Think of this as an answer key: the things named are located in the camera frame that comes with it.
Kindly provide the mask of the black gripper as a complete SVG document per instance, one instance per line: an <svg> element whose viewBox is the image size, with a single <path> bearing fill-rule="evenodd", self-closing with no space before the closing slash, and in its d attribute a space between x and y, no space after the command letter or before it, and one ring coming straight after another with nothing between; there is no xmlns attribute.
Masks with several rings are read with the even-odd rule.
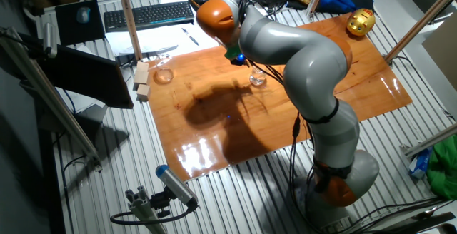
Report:
<svg viewBox="0 0 457 234"><path fill-rule="evenodd" d="M235 66L247 66L247 67L250 66L250 63L246 60L246 58L244 56L237 56L237 57L231 59L230 62L232 65L235 65Z"/></svg>

